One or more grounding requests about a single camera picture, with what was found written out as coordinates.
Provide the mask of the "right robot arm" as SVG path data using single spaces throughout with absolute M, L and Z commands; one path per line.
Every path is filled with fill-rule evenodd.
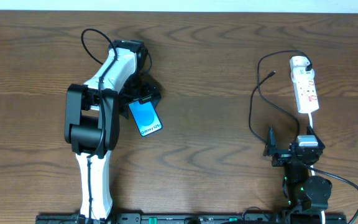
M 284 168 L 290 208 L 294 212 L 320 214 L 328 208 L 332 183 L 321 176 L 309 175 L 325 145 L 313 128 L 308 126 L 306 132 L 306 135 L 298 136 L 288 149 L 279 149 L 273 128 L 269 127 L 264 156 L 272 157 L 272 166 Z

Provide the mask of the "blue Galaxy smartphone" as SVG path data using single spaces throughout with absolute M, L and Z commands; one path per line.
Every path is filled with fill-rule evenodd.
M 160 118 L 151 102 L 130 103 L 129 109 L 142 137 L 155 133 L 163 128 Z

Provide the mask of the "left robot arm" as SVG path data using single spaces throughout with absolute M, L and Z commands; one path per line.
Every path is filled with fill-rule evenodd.
M 132 116 L 141 136 L 163 128 L 155 110 L 161 94 L 141 78 L 150 57 L 143 41 L 115 40 L 97 73 L 68 87 L 64 137 L 79 163 L 82 188 L 77 223 L 105 223 L 111 213 L 109 161 L 120 116 Z

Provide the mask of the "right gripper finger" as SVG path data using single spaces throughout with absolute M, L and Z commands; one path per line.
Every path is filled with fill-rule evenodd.
M 314 136 L 316 138 L 316 140 L 319 140 L 319 137 L 317 137 L 315 131 L 313 130 L 313 128 L 310 125 L 307 126 L 306 133 L 307 133 L 307 135 Z
M 277 143 L 275 140 L 275 134 L 272 126 L 268 128 L 268 135 L 265 144 L 265 152 L 276 152 L 277 151 Z

